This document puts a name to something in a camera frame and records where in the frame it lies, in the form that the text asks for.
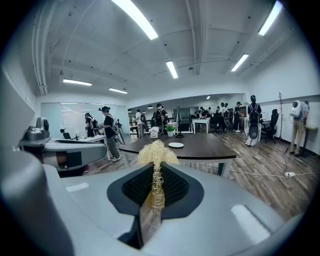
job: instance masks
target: dark wooden table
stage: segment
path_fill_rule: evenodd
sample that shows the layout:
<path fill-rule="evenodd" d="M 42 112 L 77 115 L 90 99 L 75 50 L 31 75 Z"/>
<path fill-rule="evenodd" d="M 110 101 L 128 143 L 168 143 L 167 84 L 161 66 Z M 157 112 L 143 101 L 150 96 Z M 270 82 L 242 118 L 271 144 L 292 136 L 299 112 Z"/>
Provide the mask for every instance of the dark wooden table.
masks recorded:
<path fill-rule="evenodd" d="M 147 144 L 156 140 L 164 142 L 164 146 L 170 148 L 180 160 L 185 163 L 205 164 L 205 170 L 209 171 L 209 164 L 219 163 L 219 169 L 223 177 L 228 177 L 232 160 L 236 153 L 230 150 L 221 140 L 213 134 L 184 134 L 184 138 L 168 137 L 159 135 L 158 138 L 143 137 L 133 143 L 121 146 L 120 151 L 124 154 L 124 164 L 130 166 L 128 156 L 137 156 L 140 150 Z M 184 144 L 182 148 L 173 148 L 169 143 L 178 142 Z"/>

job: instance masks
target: ceiling light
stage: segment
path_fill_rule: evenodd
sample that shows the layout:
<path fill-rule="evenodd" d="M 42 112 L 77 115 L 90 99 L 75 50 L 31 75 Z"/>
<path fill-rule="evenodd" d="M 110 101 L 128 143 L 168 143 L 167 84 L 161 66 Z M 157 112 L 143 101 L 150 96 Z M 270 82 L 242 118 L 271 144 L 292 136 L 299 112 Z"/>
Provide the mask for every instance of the ceiling light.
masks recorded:
<path fill-rule="evenodd" d="M 109 91 L 114 91 L 114 92 L 121 93 L 121 94 L 127 94 L 127 92 L 126 92 L 126 91 L 123 91 L 123 90 L 117 90 L 117 89 L 113 89 L 113 88 L 109 88 Z"/>
<path fill-rule="evenodd" d="M 280 13 L 281 9 L 282 9 L 282 4 L 279 1 L 276 1 L 268 18 L 266 19 L 266 21 L 264 22 L 262 28 L 259 31 L 259 35 L 264 36 L 268 29 L 271 27 L 272 23 L 275 21 L 275 19 L 277 18 L 278 14 Z"/>
<path fill-rule="evenodd" d="M 150 40 L 158 37 L 146 17 L 130 0 L 112 0 L 112 2 L 124 10 L 135 21 Z"/>
<path fill-rule="evenodd" d="M 82 81 L 70 80 L 70 79 L 63 79 L 63 82 L 68 84 L 82 85 L 82 86 L 92 86 L 91 82 L 82 82 Z"/>
<path fill-rule="evenodd" d="M 248 58 L 249 55 L 248 54 L 243 54 L 242 57 L 239 59 L 238 63 L 235 64 L 235 66 L 233 67 L 233 69 L 231 69 L 231 72 L 236 71 L 240 65 L 246 60 L 246 58 Z"/>
<path fill-rule="evenodd" d="M 175 66 L 174 66 L 174 63 L 172 62 L 172 60 L 167 61 L 166 65 L 168 66 L 173 78 L 174 79 L 178 78 L 178 75 L 177 75 L 177 72 L 176 72 L 176 69 L 175 69 Z"/>

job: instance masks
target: desk lamp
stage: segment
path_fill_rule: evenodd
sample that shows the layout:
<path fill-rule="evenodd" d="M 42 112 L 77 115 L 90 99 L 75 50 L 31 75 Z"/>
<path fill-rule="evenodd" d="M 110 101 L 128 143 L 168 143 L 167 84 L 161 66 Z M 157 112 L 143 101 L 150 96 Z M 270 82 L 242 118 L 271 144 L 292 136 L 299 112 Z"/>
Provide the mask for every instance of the desk lamp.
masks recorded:
<path fill-rule="evenodd" d="M 183 136 L 181 134 L 181 120 L 182 120 L 182 118 L 180 116 L 179 110 L 180 110 L 180 106 L 177 106 L 176 107 L 176 115 L 175 115 L 174 120 L 173 120 L 174 122 L 178 122 L 178 135 L 175 136 L 175 137 L 176 138 L 183 138 L 185 136 Z"/>

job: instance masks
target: sneaker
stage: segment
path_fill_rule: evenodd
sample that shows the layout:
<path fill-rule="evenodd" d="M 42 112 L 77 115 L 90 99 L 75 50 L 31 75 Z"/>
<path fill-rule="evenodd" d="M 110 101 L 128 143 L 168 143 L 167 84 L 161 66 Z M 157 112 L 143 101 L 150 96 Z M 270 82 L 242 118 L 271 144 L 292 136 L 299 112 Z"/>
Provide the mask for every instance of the sneaker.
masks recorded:
<path fill-rule="evenodd" d="M 118 160 L 120 160 L 120 158 L 121 158 L 120 156 L 118 158 L 114 157 L 114 158 L 112 158 L 112 162 L 118 161 Z"/>

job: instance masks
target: white pot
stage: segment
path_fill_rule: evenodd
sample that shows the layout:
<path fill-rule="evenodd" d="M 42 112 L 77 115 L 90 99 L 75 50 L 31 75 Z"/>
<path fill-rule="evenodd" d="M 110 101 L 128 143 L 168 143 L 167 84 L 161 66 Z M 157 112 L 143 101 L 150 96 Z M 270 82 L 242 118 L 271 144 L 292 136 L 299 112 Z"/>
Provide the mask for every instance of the white pot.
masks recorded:
<path fill-rule="evenodd" d="M 168 131 L 168 136 L 173 137 L 174 136 L 174 131 Z"/>

